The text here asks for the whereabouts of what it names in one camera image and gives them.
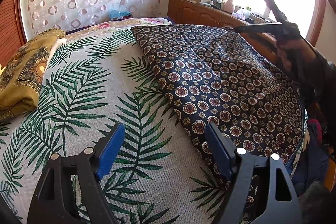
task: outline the metal pin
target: metal pin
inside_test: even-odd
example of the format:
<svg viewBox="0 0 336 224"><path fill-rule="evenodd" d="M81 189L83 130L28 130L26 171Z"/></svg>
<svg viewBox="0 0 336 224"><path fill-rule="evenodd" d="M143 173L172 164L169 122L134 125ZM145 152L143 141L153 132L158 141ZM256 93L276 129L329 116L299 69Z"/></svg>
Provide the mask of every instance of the metal pin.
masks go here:
<svg viewBox="0 0 336 224"><path fill-rule="evenodd" d="M239 155L245 155L246 154L246 150L244 148L242 148L242 147L238 147L237 148L237 153Z"/></svg>
<svg viewBox="0 0 336 224"><path fill-rule="evenodd" d="M58 159L58 154L57 153L54 153L51 155L50 157L52 160L57 160Z"/></svg>
<svg viewBox="0 0 336 224"><path fill-rule="evenodd" d="M274 160L279 160L279 159L280 159L280 156L279 156L278 154L273 153L273 154L271 155L271 158L274 159Z"/></svg>
<svg viewBox="0 0 336 224"><path fill-rule="evenodd" d="M88 154L88 155L92 154L93 153L93 148L92 147L85 148L84 153Z"/></svg>

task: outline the navy blue cloth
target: navy blue cloth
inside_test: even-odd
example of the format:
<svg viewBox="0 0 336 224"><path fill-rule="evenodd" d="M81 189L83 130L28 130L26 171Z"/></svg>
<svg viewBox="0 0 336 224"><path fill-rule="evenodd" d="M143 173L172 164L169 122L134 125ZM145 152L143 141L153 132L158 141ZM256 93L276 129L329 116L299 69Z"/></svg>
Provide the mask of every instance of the navy blue cloth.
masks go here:
<svg viewBox="0 0 336 224"><path fill-rule="evenodd" d="M301 154L297 168L292 177L296 193L303 194L314 181L324 181L328 169L327 151L318 142L320 139L320 124L308 121L310 142Z"/></svg>

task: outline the bed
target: bed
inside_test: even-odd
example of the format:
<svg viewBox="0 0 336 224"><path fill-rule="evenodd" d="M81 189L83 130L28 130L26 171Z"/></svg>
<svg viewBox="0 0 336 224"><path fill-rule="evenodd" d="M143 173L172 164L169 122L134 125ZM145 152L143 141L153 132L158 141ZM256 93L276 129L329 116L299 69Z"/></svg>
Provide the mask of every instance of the bed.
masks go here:
<svg viewBox="0 0 336 224"><path fill-rule="evenodd" d="M158 89L131 27L163 18L106 22L68 35L43 77L38 108L0 126L0 193L26 223L51 154L94 146L115 122L126 126L122 156L101 182L121 223L210 223L223 191ZM72 178L85 219L77 177Z"/></svg>

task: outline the folded blanket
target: folded blanket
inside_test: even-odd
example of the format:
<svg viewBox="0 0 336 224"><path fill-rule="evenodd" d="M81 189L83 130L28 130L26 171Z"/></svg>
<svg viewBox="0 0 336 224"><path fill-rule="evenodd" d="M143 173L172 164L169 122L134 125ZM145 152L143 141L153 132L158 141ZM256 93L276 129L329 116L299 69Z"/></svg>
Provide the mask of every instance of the folded blanket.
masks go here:
<svg viewBox="0 0 336 224"><path fill-rule="evenodd" d="M305 120L297 89L232 28L138 26L132 32L178 120L223 188L230 182L205 140L209 122L237 147L259 156L277 153L285 164L292 162ZM255 182L247 205L256 198L256 187Z"/></svg>
<svg viewBox="0 0 336 224"><path fill-rule="evenodd" d="M19 48L0 76L0 121L37 108L49 53L66 34L47 30Z"/></svg>

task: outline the palm leaf print bedsheet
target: palm leaf print bedsheet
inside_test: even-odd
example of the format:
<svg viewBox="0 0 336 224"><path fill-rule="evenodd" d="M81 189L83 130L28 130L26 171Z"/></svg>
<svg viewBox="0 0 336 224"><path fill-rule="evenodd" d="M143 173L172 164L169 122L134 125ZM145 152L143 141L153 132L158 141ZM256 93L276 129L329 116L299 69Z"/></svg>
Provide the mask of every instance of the palm leaf print bedsheet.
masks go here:
<svg viewBox="0 0 336 224"><path fill-rule="evenodd" d="M211 223L224 193L171 115L135 25L162 18L107 22L68 36L43 78L38 108L0 125L0 194L26 223L51 154L76 155L115 122L125 142L101 187L120 223ZM76 202L87 220L76 176Z"/></svg>

